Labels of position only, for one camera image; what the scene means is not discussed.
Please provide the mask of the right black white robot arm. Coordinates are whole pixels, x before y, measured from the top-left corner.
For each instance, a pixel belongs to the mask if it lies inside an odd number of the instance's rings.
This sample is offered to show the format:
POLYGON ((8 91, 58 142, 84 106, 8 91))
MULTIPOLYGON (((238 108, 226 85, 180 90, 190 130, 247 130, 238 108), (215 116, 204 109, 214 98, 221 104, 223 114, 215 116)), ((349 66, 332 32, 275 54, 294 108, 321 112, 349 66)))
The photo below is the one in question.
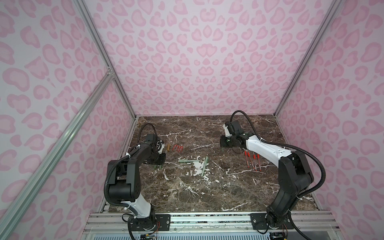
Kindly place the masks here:
POLYGON ((238 121, 225 122, 225 134, 221 136, 222 148, 243 148, 257 153, 278 167, 280 189, 266 210, 266 225, 277 229, 283 225, 288 213, 295 207, 299 194, 314 181, 307 160, 309 153, 287 144, 268 142, 256 134, 245 132, 238 121))

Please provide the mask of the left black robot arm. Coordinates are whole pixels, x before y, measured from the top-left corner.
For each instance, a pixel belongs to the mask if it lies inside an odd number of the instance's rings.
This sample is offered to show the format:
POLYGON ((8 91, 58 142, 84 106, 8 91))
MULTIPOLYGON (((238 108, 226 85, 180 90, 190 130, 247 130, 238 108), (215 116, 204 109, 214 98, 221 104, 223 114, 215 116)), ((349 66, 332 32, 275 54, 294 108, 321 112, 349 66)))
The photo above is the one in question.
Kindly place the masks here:
POLYGON ((108 163, 104 197, 111 206, 127 208, 129 226, 152 230, 157 226, 153 205, 141 194, 140 166, 162 165, 166 159, 164 142, 156 134, 148 134, 124 157, 108 163))

